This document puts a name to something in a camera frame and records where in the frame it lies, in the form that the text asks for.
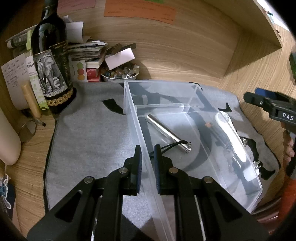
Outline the right hand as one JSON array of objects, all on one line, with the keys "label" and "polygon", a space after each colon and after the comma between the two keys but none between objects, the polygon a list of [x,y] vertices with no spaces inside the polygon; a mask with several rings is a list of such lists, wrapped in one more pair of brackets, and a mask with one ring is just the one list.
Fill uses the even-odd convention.
[{"label": "right hand", "polygon": [[285,123],[281,123],[281,127],[285,129],[283,132],[283,159],[286,161],[287,164],[289,164],[292,158],[295,156],[295,151],[293,150],[294,141],[292,140],[290,133],[286,129]]}]

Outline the orange sleeve forearm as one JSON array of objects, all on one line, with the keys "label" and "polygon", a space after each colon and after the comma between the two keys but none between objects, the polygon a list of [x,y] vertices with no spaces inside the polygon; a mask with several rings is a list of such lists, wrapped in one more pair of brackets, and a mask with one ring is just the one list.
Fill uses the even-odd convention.
[{"label": "orange sleeve forearm", "polygon": [[288,214],[295,205],[295,180],[285,175],[284,185],[280,198],[280,206],[277,215],[277,228],[283,224]]}]

